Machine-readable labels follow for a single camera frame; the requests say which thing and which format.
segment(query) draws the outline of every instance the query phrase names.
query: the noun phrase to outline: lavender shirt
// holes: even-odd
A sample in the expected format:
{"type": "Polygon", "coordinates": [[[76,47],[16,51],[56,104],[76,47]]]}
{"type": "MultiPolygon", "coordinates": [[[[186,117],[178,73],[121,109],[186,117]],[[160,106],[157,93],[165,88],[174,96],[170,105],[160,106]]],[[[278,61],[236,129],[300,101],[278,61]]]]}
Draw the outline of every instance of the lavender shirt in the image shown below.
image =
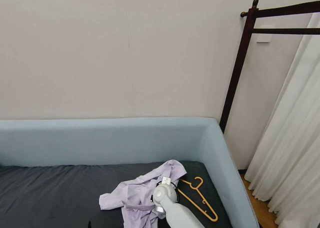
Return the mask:
{"type": "Polygon", "coordinates": [[[112,193],[100,195],[100,209],[122,207],[124,228],[157,228],[158,217],[165,216],[155,211],[155,205],[150,201],[156,184],[166,176],[177,185],[179,178],[186,173],[180,162],[169,160],[145,175],[121,182],[112,193]]]}

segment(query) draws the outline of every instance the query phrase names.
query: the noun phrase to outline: orange clothes hanger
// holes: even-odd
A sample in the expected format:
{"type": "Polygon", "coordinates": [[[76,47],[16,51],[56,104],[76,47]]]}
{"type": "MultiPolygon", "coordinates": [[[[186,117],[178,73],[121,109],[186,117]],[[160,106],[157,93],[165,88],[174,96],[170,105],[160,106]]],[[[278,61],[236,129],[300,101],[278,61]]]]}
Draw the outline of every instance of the orange clothes hanger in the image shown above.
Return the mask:
{"type": "Polygon", "coordinates": [[[201,181],[200,184],[198,184],[196,187],[193,187],[191,182],[188,182],[188,181],[183,180],[183,179],[180,179],[180,180],[181,180],[182,182],[188,184],[191,189],[194,189],[194,190],[196,190],[196,191],[198,192],[198,194],[199,194],[199,195],[201,196],[201,198],[202,198],[202,203],[203,203],[203,204],[206,204],[206,205],[209,207],[209,209],[210,209],[210,210],[212,211],[212,213],[214,214],[215,218],[212,218],[211,216],[209,216],[209,215],[207,214],[207,211],[206,211],[206,210],[201,209],[192,199],[190,199],[190,198],[189,198],[185,193],[183,193],[180,189],[178,189],[178,192],[179,192],[180,194],[182,194],[187,200],[189,200],[189,201],[190,201],[198,210],[200,210],[209,220],[211,220],[211,221],[217,221],[217,220],[218,220],[218,216],[217,216],[216,212],[215,212],[214,209],[211,207],[211,205],[208,203],[208,201],[206,200],[206,198],[205,198],[205,197],[201,194],[201,192],[199,191],[199,187],[203,184],[204,180],[203,180],[201,177],[199,177],[199,176],[195,177],[194,179],[199,179],[199,180],[201,181]]]}

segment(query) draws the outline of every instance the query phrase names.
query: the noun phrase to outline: white wall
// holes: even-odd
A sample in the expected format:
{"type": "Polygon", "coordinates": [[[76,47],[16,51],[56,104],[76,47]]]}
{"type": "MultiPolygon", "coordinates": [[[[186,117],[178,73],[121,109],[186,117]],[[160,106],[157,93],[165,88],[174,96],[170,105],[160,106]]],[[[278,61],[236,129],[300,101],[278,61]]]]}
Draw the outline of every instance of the white wall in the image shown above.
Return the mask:
{"type": "MultiPolygon", "coordinates": [[[[260,0],[273,8],[314,0],[260,0]]],[[[0,0],[0,119],[220,118],[252,0],[0,0]]],[[[305,27],[309,15],[264,20],[305,27]]],[[[226,140],[245,168],[298,47],[251,42],[226,140]]]]}

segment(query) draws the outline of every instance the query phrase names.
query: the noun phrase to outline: light switch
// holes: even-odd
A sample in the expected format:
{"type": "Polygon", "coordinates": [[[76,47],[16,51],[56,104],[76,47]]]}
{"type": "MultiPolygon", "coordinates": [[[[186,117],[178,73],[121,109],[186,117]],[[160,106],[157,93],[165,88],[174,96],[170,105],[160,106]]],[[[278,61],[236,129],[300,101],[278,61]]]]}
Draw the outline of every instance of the light switch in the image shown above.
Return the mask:
{"type": "MultiPolygon", "coordinates": [[[[274,29],[274,25],[261,25],[260,29],[274,29]]],[[[259,34],[256,42],[257,43],[270,43],[272,38],[272,34],[259,34]]]]}

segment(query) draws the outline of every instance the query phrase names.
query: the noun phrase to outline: wooden floor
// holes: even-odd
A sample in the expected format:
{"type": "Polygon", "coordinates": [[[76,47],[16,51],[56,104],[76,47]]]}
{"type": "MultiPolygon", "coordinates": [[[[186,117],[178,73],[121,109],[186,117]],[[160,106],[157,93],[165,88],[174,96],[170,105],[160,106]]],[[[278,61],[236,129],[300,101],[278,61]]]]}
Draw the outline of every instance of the wooden floor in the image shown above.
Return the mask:
{"type": "Polygon", "coordinates": [[[244,174],[241,174],[241,178],[259,223],[263,228],[277,228],[275,224],[276,214],[268,212],[267,202],[259,201],[252,196],[252,191],[248,190],[250,183],[245,180],[244,174]]]}

